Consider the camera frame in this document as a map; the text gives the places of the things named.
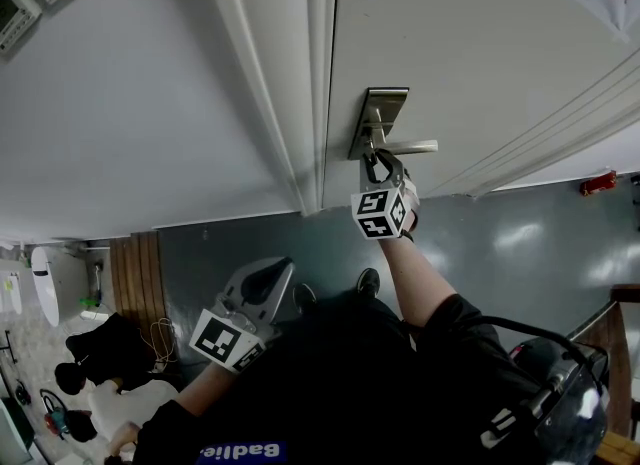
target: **screen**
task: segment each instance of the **screen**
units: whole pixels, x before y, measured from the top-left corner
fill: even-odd
[[[9,24],[16,13],[18,13],[18,7],[13,0],[0,0],[0,31]]]

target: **hand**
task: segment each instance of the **hand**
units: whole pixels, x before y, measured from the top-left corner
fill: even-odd
[[[420,213],[420,199],[416,185],[411,181],[409,172],[405,170],[404,178],[404,205],[409,210],[409,214],[404,220],[403,230],[412,232],[418,225],[418,214]]]

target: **blue label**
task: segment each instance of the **blue label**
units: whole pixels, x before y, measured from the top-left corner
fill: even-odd
[[[205,447],[200,451],[200,458],[198,458],[196,465],[284,463],[286,461],[286,442],[236,442]]]

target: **shoe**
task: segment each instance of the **shoe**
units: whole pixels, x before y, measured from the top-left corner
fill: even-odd
[[[356,292],[359,296],[377,298],[380,291],[380,275],[373,268],[365,269],[358,278]]]
[[[293,303],[303,316],[311,312],[318,304],[318,298],[307,284],[298,284],[293,288]]]

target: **door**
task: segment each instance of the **door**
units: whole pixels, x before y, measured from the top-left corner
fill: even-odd
[[[481,193],[633,121],[636,46],[575,0],[337,0],[323,207],[349,203],[367,87],[409,87],[389,141],[421,197]]]

